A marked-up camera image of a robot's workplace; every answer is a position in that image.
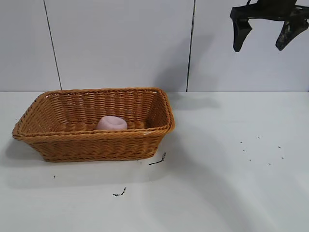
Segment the pink sponge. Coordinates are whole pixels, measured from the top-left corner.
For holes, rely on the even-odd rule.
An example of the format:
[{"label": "pink sponge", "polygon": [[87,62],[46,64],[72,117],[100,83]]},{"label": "pink sponge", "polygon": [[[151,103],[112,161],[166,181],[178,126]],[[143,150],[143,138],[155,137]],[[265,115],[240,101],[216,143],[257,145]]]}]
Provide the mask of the pink sponge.
[{"label": "pink sponge", "polygon": [[122,118],[115,116],[104,116],[96,126],[96,130],[121,131],[127,129],[127,123]]}]

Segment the white tabletop surface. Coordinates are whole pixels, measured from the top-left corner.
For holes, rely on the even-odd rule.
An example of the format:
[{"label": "white tabletop surface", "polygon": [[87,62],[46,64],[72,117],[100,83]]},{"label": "white tabletop surface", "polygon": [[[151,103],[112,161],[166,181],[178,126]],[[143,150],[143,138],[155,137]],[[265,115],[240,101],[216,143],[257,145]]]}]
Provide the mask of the white tabletop surface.
[{"label": "white tabletop surface", "polygon": [[156,156],[82,163],[11,138],[38,94],[0,93],[0,231],[309,231],[309,93],[170,94]]}]

